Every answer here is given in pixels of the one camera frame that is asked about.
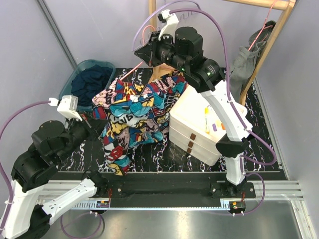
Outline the lavender plastic hanger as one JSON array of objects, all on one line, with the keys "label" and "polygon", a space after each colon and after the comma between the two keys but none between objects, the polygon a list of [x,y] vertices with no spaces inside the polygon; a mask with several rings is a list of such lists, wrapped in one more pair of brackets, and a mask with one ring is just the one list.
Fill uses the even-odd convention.
[{"label": "lavender plastic hanger", "polygon": [[147,24],[154,16],[156,16],[157,13],[159,13],[159,12],[162,11],[162,10],[165,10],[168,6],[173,5],[173,4],[175,4],[175,3],[179,3],[179,2],[190,2],[190,3],[195,4],[198,9],[201,9],[199,3],[196,2],[196,1],[194,1],[194,0],[174,0],[174,1],[172,1],[172,2],[169,2],[169,3],[167,3],[167,4],[163,5],[163,6],[161,6],[159,9],[156,9],[154,12],[152,12],[152,13],[148,16],[148,18],[143,22],[143,24],[140,26],[140,28],[139,28],[138,31],[136,32],[136,34],[135,34],[135,36],[134,36],[134,38],[133,38],[133,41],[132,41],[132,50],[131,50],[132,52],[134,51],[134,45],[135,45],[135,42],[136,42],[136,40],[137,40],[137,37],[138,37],[139,33],[143,30],[143,28],[146,26],[146,24]]}]

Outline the colourful comic print shorts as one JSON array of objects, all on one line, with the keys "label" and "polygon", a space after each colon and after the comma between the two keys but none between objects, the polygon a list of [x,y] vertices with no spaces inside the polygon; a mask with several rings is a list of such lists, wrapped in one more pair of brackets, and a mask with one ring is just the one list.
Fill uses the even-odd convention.
[{"label": "colourful comic print shorts", "polygon": [[172,71],[146,85],[115,79],[93,97],[93,117],[107,121],[101,138],[106,165],[115,175],[129,171],[129,149],[163,140],[169,112],[186,87],[184,75]]}]

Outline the navy blue mesh shorts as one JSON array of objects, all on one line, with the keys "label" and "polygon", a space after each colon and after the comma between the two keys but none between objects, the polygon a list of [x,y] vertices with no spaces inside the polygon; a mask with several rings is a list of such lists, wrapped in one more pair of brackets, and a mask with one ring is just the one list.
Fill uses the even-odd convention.
[{"label": "navy blue mesh shorts", "polygon": [[113,69],[94,65],[81,71],[72,80],[71,94],[78,98],[78,106],[90,107],[92,99],[105,89]]}]

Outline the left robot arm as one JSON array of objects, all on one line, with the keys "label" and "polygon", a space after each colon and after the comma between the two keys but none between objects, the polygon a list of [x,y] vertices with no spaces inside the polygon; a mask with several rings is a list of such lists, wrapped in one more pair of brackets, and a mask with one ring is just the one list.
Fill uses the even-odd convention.
[{"label": "left robot arm", "polygon": [[50,226],[76,204],[90,197],[108,194],[108,180],[93,171],[77,186],[58,198],[40,205],[38,197],[61,165],[84,141],[99,138],[103,119],[82,114],[70,126],[57,120],[43,123],[31,136],[33,143],[15,161],[11,172],[13,196],[1,220],[5,239],[39,239]]}]

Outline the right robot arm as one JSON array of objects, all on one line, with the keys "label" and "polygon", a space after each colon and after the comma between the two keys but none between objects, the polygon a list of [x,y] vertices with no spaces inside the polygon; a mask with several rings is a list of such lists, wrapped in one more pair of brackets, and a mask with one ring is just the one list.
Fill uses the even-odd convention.
[{"label": "right robot arm", "polygon": [[245,130],[231,101],[227,98],[225,74],[218,63],[203,56],[203,38],[193,27],[180,27],[174,34],[154,31],[148,42],[134,54],[151,67],[163,63],[180,71],[187,83],[212,106],[225,125],[226,134],[217,142],[217,150],[226,162],[226,181],[212,191],[214,196],[242,197],[246,177],[242,173],[240,155],[253,136]]}]

